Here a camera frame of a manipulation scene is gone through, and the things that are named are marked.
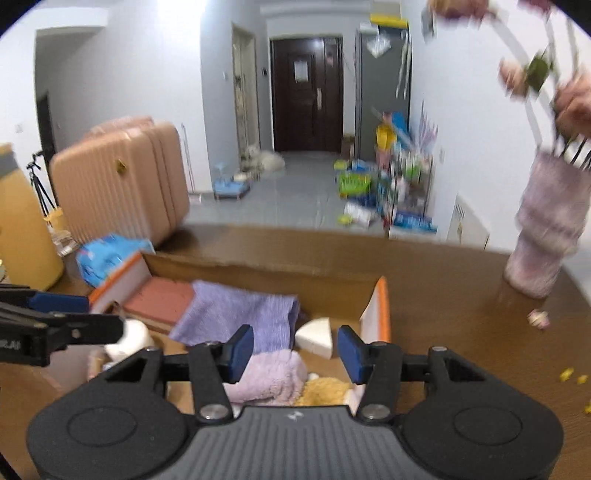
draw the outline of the wooden table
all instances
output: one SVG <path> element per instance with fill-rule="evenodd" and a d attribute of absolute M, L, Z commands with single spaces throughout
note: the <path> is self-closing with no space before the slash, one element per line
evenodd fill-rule
<path fill-rule="evenodd" d="M 591 375 L 591 309 L 571 278 L 560 274 L 546 301 L 528 299 L 502 279 L 506 255 L 367 236 L 234 226 L 195 226 L 177 232 L 162 251 L 252 265 L 288 265 L 333 273 L 383 274 L 388 279 L 392 337 L 406 352 L 445 345 L 548 405 L 560 418 L 565 444 L 553 480 L 583 480 L 591 471 L 591 382 L 560 383 L 567 367 Z M 88 293 L 70 272 L 56 291 Z M 548 311 L 551 328 L 527 323 L 534 308 Z M 38 477 L 24 436 L 36 411 L 55 398 L 35 372 L 0 365 L 0 449 L 24 480 Z M 422 396 L 405 385 L 400 410 Z"/>

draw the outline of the yellow plush toy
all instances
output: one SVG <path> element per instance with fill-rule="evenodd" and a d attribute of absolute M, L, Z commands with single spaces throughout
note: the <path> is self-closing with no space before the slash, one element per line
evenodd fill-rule
<path fill-rule="evenodd" d="M 296 407 L 327 407 L 344 405 L 351 384 L 337 378 L 315 378 L 304 385 L 301 397 L 295 401 Z"/>

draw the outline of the door frame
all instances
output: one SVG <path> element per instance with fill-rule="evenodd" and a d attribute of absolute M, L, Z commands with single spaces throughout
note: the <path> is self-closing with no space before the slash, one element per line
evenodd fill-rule
<path fill-rule="evenodd" d="M 41 102 L 47 103 L 47 112 L 49 113 L 49 128 L 51 130 L 51 139 L 53 140 L 53 148 L 54 148 L 53 156 L 55 156 L 55 155 L 57 155 L 57 144 L 56 144 L 56 134 L 55 134 L 55 130 L 53 128 L 53 117 L 51 116 L 51 103 L 49 102 L 49 91 L 45 92 L 39 98 L 35 98 L 35 110 L 36 110 L 36 114 L 37 114 L 37 129 L 38 130 L 40 130 L 39 104 Z M 45 168 L 47 171 L 47 178 L 49 179 L 49 186 L 51 189 L 51 195 L 53 196 L 54 203 L 56 204 L 57 207 L 59 207 L 60 204 L 59 204 L 59 201 L 57 200 L 56 189 L 53 186 L 53 176 L 51 175 L 51 169 L 49 167 L 52 159 L 53 159 L 53 157 L 46 158 L 46 156 L 43 155 L 43 162 L 45 164 Z"/>
<path fill-rule="evenodd" d="M 339 67 L 339 104 L 340 104 L 340 109 L 339 109 L 339 113 L 338 113 L 338 123 L 340 123 L 340 132 L 341 132 L 341 138 L 342 135 L 344 134 L 344 128 L 345 128 L 345 124 L 344 124 L 344 113 L 345 113 L 345 101 L 343 98 L 343 91 L 344 91 L 344 79 L 345 79 L 345 73 L 344 73 L 344 59 L 343 59 L 343 35 L 331 35 L 331 34 L 326 34 L 326 35 L 322 35 L 322 34 L 318 34 L 318 35 L 301 35 L 301 34 L 296 34 L 296 35 L 278 35 L 275 36 L 273 38 L 269 38 L 269 66 L 270 66 L 270 77 L 271 77 L 271 92 L 270 92 L 270 96 L 271 96 L 271 118 L 272 118 L 272 133 L 273 133 L 273 149 L 277 150 L 277 115 L 276 115 L 276 108 L 275 108 L 275 55 L 274 55 L 274 50 L 273 50 L 273 46 L 274 46 L 274 42 L 277 40 L 314 40 L 314 39 L 326 39 L 329 38 L 331 40 L 336 40 L 336 44 L 337 44 L 337 52 L 338 52 L 338 67 Z"/>
<path fill-rule="evenodd" d="M 232 23 L 232 82 L 234 83 L 235 78 L 234 78 L 234 65 L 235 65 L 235 51 L 234 51 L 234 43 L 235 43 L 235 38 L 236 38 L 236 33 L 238 33 L 238 35 L 242 36 L 242 37 L 248 37 L 249 39 L 249 43 L 248 43 L 248 49 L 250 50 L 250 54 L 252 56 L 252 60 L 254 61 L 254 69 L 253 69 L 253 87 L 249 87 L 249 91 L 247 92 L 247 94 L 251 97 L 251 102 L 255 107 L 256 112 L 254 112 L 256 115 L 256 122 L 255 122 L 255 139 L 256 139 L 256 144 L 257 146 L 261 146 L 261 114 L 260 114 L 260 105 L 259 105 L 259 101 L 258 101 L 258 63 L 257 63 L 257 57 L 256 57 L 256 36 L 254 33 L 240 27 L 239 25 L 236 25 L 235 23 Z M 236 87 L 234 87 L 234 111 L 236 112 L 236 108 L 237 108 L 237 99 L 236 99 Z M 247 126 L 246 126 L 246 136 L 247 139 L 246 141 L 249 142 L 248 139 L 248 118 L 246 119 L 247 122 Z M 236 136 L 238 137 L 238 116 L 236 116 Z"/>

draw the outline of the purple towel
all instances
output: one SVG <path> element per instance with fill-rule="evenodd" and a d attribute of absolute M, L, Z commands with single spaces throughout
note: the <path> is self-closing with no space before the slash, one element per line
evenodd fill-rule
<path fill-rule="evenodd" d="M 299 353 L 281 350 L 252 356 L 241 380 L 223 386 L 232 404 L 290 406 L 300 398 L 307 377 Z"/>
<path fill-rule="evenodd" d="M 253 355 L 293 345 L 300 302 L 291 295 L 270 295 L 198 280 L 195 298 L 169 337 L 188 346 L 227 342 L 241 325 L 254 330 Z"/>

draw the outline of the pink towel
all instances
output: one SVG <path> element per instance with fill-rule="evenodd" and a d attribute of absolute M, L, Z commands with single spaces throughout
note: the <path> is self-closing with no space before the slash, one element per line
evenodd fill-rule
<path fill-rule="evenodd" d="M 224 388 L 232 404 L 290 406 L 301 395 L 307 376 L 297 352 L 279 350 L 253 355 L 242 379 Z"/>

